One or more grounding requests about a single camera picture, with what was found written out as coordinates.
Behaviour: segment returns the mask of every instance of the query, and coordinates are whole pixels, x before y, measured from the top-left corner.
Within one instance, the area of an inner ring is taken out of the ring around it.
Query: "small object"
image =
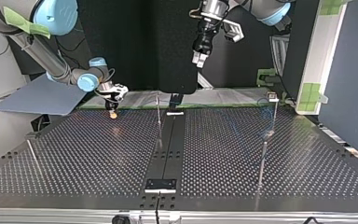
[[[110,113],[110,118],[111,119],[116,119],[117,118],[117,113],[115,111],[113,111],[113,112],[109,111],[109,113]]]
[[[175,179],[148,179],[145,193],[176,193]]]
[[[279,102],[278,94],[274,91],[267,92],[267,99],[270,103]]]

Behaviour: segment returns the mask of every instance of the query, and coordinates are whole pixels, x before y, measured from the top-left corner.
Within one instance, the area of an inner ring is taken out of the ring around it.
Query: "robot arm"
[[[290,9],[290,3],[277,0],[235,0],[235,2],[269,26],[278,23]],[[213,38],[219,33],[222,25],[227,40],[236,43],[244,38],[241,26],[226,20],[229,10],[229,0],[200,0],[200,7],[190,11],[190,17],[200,19],[198,37],[193,44],[193,63],[198,68],[202,68],[211,55]]]
[[[104,58],[91,59],[88,70],[72,69],[61,55],[46,43],[44,37],[27,34],[16,26],[8,25],[4,16],[5,7],[14,10],[27,21],[48,27],[52,35],[66,35],[72,31],[77,21],[76,0],[0,0],[0,33],[12,38],[39,63],[47,71],[50,80],[77,85],[82,91],[95,91],[98,88],[97,91],[103,92],[111,117],[117,116],[118,103],[128,89],[113,84],[113,74],[109,74]]]

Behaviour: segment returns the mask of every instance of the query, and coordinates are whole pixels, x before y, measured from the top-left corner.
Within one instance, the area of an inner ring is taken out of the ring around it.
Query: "gray panel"
[[[52,82],[41,76],[2,101],[0,111],[68,115],[85,95],[77,86]]]
[[[259,190],[260,134],[269,123],[259,108],[187,110],[175,209],[358,212],[358,160],[284,109]]]
[[[358,149],[358,1],[348,3],[320,121]]]
[[[76,112],[33,143],[37,161],[24,150],[0,167],[0,198],[8,196],[9,207],[138,209],[158,133],[154,110],[122,111],[115,120]]]

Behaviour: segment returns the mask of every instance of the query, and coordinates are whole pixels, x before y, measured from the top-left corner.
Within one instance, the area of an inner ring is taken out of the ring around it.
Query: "metal rod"
[[[32,157],[34,158],[34,160],[37,160],[36,154],[34,154],[34,148],[32,146],[31,140],[27,139],[27,144],[28,147],[31,149]]]
[[[263,151],[261,153],[261,162],[260,162],[260,173],[258,176],[258,186],[261,187],[263,184],[263,174],[264,174],[264,164],[266,162],[266,153],[267,153],[267,141],[263,143]]]
[[[275,103],[274,118],[273,118],[273,121],[272,121],[272,131],[275,131],[275,120],[276,120],[276,118],[277,118],[278,103],[279,103],[279,102],[276,102],[276,103]]]
[[[161,129],[161,114],[159,111],[159,92],[158,91],[156,94],[156,105],[157,105],[158,125],[159,125],[159,128]]]

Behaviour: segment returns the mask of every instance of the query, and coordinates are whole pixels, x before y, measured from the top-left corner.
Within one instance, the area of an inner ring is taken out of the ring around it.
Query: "perforated metal plate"
[[[306,118],[284,109],[258,189],[261,136],[270,121],[260,108],[187,110],[176,208],[358,211],[358,160]],[[324,208],[331,203],[336,205]]]
[[[158,133],[154,110],[76,112],[33,143],[37,161],[27,149],[0,167],[0,195],[137,197]]]

